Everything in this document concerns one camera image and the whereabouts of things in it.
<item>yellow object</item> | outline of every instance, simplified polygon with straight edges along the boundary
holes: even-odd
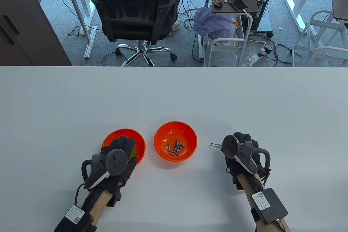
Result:
[[[138,154],[138,148],[134,145],[134,148],[128,160],[130,160],[132,157],[135,157],[137,154]]]

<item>white chair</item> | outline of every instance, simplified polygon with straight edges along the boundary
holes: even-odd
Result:
[[[327,18],[323,20],[317,20],[315,17],[319,13],[326,13]],[[309,22],[307,23],[306,28],[301,33],[299,39],[294,45],[293,52],[292,52],[292,65],[294,66],[294,53],[295,51],[303,51],[304,55],[303,57],[308,57],[307,61],[304,64],[304,67],[307,67],[309,62],[315,58],[315,59],[322,59],[324,60],[323,66],[328,67],[328,62],[334,62],[334,63],[342,63],[341,67],[345,67],[348,63],[348,35],[347,35],[347,29],[346,27],[341,23],[334,23],[333,20],[333,12],[332,11],[318,11],[312,15]],[[320,27],[319,32],[315,30],[315,26]],[[333,33],[332,37],[329,39],[329,41],[324,45],[322,40],[320,39],[323,35],[323,33],[326,31],[326,29],[333,29],[335,32]],[[344,48],[340,47],[334,47],[330,46],[330,43],[334,39],[337,33],[340,33],[342,44]],[[305,35],[308,35],[308,41],[307,45],[300,45],[299,42],[305,37]],[[328,54],[328,51],[336,51],[338,53],[343,54],[343,57],[339,56],[332,56]]]

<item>power strip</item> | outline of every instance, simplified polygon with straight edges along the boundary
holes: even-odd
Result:
[[[253,54],[249,59],[246,61],[246,63],[242,67],[251,67],[254,65],[254,63],[257,63],[262,56],[258,56],[257,54]]]

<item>chrome chair base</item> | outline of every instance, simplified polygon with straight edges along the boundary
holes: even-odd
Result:
[[[130,51],[135,52],[135,54],[130,57],[128,60],[126,60],[121,66],[128,66],[132,61],[134,61],[136,58],[143,57],[143,59],[146,61],[148,66],[154,67],[153,62],[149,59],[148,53],[154,53],[154,52],[168,52],[170,53],[170,59],[172,61],[175,61],[177,59],[176,54],[167,47],[155,47],[155,48],[146,48],[147,41],[138,41],[138,47],[133,47],[128,44],[119,44],[116,48],[116,55],[121,55],[120,49],[127,49]]]

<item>orange bowl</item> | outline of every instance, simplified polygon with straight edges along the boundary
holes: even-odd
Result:
[[[120,129],[120,130],[116,130],[113,133],[109,134],[109,136],[107,136],[107,138],[104,140],[103,144],[102,144],[102,148],[105,146],[109,146],[110,143],[114,140],[114,139],[119,139],[121,136],[126,136],[128,139],[134,139],[135,140],[135,146],[138,149],[138,153],[137,153],[137,157],[138,157],[138,163],[137,165],[140,163],[140,161],[143,159],[144,155],[145,155],[145,151],[146,151],[146,145],[145,145],[145,140],[143,138],[143,136],[141,136],[138,132],[136,132],[135,130],[132,129]]]
[[[184,144],[185,148],[181,148],[180,155],[171,155],[167,151],[167,145],[169,144],[170,151],[173,151],[176,140]],[[187,160],[195,153],[198,139],[195,131],[186,123],[171,121],[157,130],[153,143],[157,153],[162,158],[178,162]]]

